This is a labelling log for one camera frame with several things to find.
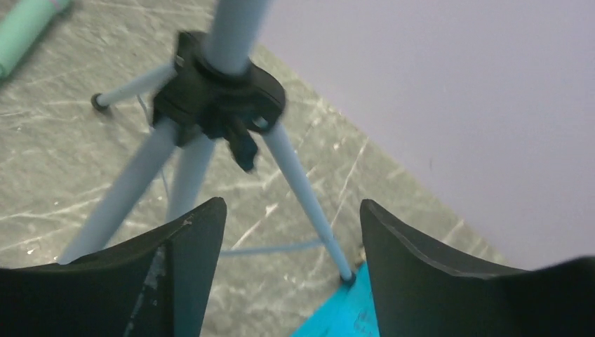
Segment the light blue music stand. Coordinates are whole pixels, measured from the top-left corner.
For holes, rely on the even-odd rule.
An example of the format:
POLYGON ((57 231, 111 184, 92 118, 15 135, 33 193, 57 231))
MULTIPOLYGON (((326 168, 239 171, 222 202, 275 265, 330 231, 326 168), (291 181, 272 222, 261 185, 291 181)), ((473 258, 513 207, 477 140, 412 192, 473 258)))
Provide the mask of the light blue music stand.
POLYGON ((210 30, 179 33, 170 62, 92 97, 94 108, 104 111, 113 103, 155 89, 153 131, 63 251, 59 263, 103 249, 176 147, 182 149, 182 156, 169 197, 168 220, 193 206, 216 139, 225 139, 234 161, 249 172, 258 152, 252 135, 259 133, 342 281, 354 283, 355 274, 280 122, 286 106, 283 86, 250 60, 268 8, 268 1, 219 1, 210 30))

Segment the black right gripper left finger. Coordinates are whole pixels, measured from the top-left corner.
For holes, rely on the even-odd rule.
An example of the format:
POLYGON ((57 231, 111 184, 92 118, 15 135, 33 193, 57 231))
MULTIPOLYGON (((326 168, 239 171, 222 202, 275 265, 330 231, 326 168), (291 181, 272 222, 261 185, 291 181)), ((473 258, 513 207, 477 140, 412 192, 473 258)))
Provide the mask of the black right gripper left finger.
POLYGON ((115 246, 1 270, 2 336, 198 336, 225 231, 214 197, 115 246))

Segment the mint green toy microphone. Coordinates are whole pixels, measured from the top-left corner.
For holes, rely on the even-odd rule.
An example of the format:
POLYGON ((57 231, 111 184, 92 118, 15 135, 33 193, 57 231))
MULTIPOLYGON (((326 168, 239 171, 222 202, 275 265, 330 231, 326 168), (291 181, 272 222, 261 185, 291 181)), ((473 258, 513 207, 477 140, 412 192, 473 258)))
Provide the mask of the mint green toy microphone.
POLYGON ((69 0, 24 0, 1 19, 1 80, 7 78, 69 0))

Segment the teal sheet music page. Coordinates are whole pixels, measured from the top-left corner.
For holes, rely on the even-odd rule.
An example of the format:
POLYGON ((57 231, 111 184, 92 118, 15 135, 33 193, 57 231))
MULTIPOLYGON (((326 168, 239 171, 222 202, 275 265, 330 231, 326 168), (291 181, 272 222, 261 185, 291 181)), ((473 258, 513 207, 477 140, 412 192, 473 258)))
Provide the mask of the teal sheet music page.
POLYGON ((379 337, 370 286, 364 263, 352 286, 341 286, 292 337, 379 337))

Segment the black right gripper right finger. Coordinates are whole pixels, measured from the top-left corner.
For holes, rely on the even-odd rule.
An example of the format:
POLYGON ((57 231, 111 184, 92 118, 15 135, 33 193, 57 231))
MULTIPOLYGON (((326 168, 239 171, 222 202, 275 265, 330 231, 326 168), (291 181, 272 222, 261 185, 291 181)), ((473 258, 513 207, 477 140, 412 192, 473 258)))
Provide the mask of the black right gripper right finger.
POLYGON ((594 259, 521 270, 360 206, 381 336, 593 336, 594 259))

